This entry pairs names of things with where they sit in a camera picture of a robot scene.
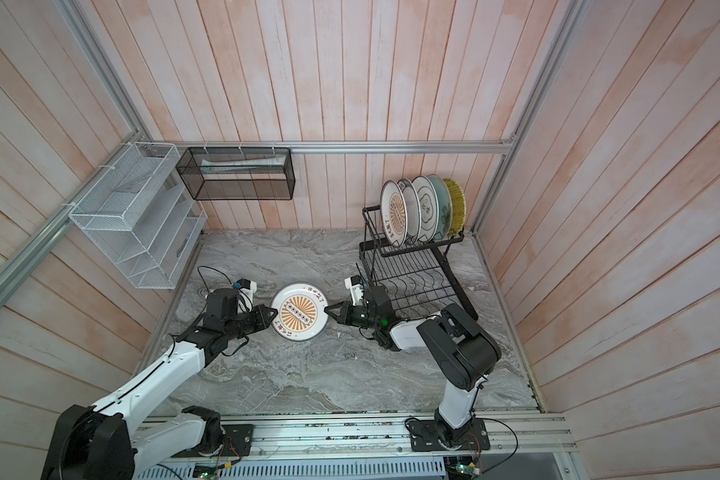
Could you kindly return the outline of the orange sunburst plate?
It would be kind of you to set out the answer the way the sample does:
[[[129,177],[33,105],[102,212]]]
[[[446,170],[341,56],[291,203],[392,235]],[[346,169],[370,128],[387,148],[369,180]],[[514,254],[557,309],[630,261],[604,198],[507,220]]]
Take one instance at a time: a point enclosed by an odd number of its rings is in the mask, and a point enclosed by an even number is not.
[[[402,191],[395,181],[386,181],[380,200],[384,234],[390,245],[401,246],[407,236],[407,209]]]
[[[308,341],[318,336],[328,323],[325,308],[328,306],[323,292],[316,286],[294,283],[281,289],[271,307],[276,310],[272,328],[282,338]]]

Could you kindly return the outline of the white plate green lettered rim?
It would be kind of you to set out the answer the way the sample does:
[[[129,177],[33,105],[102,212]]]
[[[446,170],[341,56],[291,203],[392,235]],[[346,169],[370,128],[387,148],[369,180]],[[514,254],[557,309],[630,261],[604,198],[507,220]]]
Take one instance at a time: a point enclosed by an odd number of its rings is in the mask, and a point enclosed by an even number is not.
[[[414,243],[419,238],[421,229],[421,210],[418,196],[413,183],[403,178],[398,181],[406,207],[406,242]]]

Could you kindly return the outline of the white plate dark rim characters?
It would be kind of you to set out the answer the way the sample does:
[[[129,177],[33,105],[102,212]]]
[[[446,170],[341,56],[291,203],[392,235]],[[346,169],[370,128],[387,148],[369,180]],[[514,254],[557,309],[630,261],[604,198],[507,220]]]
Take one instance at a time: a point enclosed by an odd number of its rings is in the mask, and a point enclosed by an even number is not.
[[[418,238],[430,241],[438,229],[439,205],[437,195],[431,181],[425,176],[418,176],[412,181],[420,207],[420,230]]]

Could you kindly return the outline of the mint green flower plate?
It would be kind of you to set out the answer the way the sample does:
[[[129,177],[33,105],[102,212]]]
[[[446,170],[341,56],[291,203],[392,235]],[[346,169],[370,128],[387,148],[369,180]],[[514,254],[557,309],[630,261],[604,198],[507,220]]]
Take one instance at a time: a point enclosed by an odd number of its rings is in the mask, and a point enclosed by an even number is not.
[[[451,228],[453,215],[451,196],[442,178],[434,174],[428,175],[427,178],[432,185],[438,202],[438,223],[434,239],[436,241],[445,240]]]

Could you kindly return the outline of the yellow woven round plate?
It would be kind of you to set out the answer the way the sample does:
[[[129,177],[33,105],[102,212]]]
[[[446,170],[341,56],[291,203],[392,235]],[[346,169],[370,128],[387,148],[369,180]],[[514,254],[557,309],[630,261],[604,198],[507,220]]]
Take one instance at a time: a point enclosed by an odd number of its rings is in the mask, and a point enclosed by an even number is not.
[[[466,199],[462,187],[453,179],[444,180],[451,200],[451,225],[448,235],[456,236],[462,231],[466,222]]]

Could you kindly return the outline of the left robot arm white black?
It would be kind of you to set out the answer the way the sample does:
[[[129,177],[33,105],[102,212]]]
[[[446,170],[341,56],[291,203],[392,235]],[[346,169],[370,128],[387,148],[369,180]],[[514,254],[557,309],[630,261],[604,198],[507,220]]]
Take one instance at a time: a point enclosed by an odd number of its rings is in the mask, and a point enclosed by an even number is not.
[[[191,406],[172,420],[142,429],[143,421],[190,377],[210,365],[232,340],[267,329],[275,309],[253,302],[255,282],[240,279],[211,291],[204,310],[144,371],[88,407],[58,418],[44,479],[133,479],[182,451],[213,457],[225,431],[218,412]]]

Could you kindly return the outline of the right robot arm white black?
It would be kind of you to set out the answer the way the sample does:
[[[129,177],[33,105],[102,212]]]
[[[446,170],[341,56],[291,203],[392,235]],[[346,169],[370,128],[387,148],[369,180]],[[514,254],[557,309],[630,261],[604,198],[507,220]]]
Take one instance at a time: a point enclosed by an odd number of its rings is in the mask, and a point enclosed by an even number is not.
[[[450,303],[418,320],[396,315],[381,286],[364,287],[349,280],[351,298],[324,312],[339,324],[370,329],[371,339],[389,350],[425,348],[446,379],[442,400],[431,420],[409,417],[404,427],[415,452],[490,449],[485,421],[475,401],[487,376],[502,358],[496,340],[466,310]]]

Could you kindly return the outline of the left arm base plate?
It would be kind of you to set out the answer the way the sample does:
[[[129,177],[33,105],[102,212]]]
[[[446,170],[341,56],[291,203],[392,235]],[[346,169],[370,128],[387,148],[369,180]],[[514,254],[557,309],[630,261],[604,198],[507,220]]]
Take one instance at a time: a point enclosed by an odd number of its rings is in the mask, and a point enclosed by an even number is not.
[[[243,458],[250,455],[253,440],[253,424],[222,424],[221,457]]]

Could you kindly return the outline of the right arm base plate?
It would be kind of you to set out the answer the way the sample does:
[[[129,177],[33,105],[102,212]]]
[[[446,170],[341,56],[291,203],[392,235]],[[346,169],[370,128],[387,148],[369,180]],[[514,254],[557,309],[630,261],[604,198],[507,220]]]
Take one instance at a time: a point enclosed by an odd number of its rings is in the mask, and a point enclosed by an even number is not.
[[[414,452],[471,450],[481,453],[491,449],[485,424],[477,418],[453,429],[443,420],[409,417],[404,420],[404,427]]]

